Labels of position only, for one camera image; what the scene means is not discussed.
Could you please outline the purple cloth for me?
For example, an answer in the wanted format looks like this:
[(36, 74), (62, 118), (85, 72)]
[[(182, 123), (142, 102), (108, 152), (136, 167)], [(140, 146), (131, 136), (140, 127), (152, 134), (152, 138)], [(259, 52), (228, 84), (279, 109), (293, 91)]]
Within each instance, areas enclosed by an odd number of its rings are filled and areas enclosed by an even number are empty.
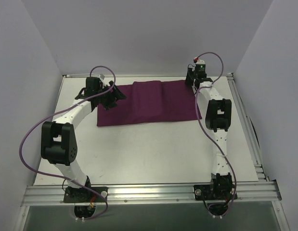
[(195, 96), (184, 80), (133, 82), (118, 89), (127, 97), (117, 106), (97, 109), (97, 126), (197, 120)]

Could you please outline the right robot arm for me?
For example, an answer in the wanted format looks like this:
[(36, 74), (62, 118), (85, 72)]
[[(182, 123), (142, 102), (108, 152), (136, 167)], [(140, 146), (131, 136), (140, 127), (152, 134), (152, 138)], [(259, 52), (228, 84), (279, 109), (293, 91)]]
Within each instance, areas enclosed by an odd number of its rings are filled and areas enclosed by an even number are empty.
[[(231, 125), (232, 101), (224, 98), (214, 87), (213, 80), (207, 77), (206, 64), (196, 60), (189, 65), (185, 85), (191, 87), (195, 95), (195, 111), (198, 123), (204, 134), (213, 142), (213, 166), (208, 192), (213, 198), (221, 198), (233, 188), (231, 167), (227, 160), (227, 135)], [(206, 99), (207, 110), (201, 123), (198, 99)]]

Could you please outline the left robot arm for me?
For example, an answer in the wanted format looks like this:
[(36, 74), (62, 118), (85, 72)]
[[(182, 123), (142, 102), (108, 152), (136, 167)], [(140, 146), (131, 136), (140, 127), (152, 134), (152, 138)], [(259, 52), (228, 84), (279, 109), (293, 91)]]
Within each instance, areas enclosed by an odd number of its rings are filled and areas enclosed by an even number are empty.
[(81, 202), (91, 198), (90, 179), (76, 161), (78, 145), (76, 128), (98, 105), (105, 110), (117, 106), (117, 101), (127, 97), (115, 85), (115, 80), (104, 81), (104, 76), (88, 77), (71, 106), (52, 122), (44, 122), (41, 127), (41, 157), (54, 165), (75, 189), (75, 197)]

